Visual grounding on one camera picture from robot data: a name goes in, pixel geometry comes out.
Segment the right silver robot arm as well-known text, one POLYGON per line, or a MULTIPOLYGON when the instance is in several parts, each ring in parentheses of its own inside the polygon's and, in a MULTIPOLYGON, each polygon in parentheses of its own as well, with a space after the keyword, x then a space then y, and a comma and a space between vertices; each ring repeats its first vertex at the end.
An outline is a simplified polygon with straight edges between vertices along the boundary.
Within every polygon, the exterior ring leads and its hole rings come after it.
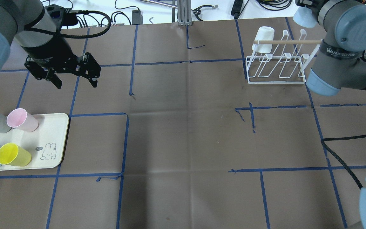
MULTIPOLYGON (((356 0, 296 0, 294 22, 303 27, 321 25, 326 31, 311 67, 307 87, 322 96, 334 96, 343 87, 366 90, 366 5, 356 0)), ((360 188, 361 221, 354 229, 366 229, 366 187, 326 142, 365 138, 366 135, 322 139, 323 147, 336 158, 360 188)))

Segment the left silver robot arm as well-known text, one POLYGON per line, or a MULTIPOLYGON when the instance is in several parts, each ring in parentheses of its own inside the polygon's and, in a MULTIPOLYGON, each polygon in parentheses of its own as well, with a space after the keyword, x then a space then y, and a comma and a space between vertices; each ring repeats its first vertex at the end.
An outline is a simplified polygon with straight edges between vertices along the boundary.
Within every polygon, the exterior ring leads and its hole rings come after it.
POLYGON ((10 55, 13 41, 27 53, 25 68, 37 80, 46 80, 58 89, 62 81, 57 74, 70 73, 87 79, 97 87, 101 67, 92 54, 73 53, 65 40, 94 38, 105 30, 92 35, 62 34, 61 28, 77 24, 79 14, 100 14, 95 10, 71 10, 58 5, 43 6, 39 0, 0 0, 0 71, 10 55))

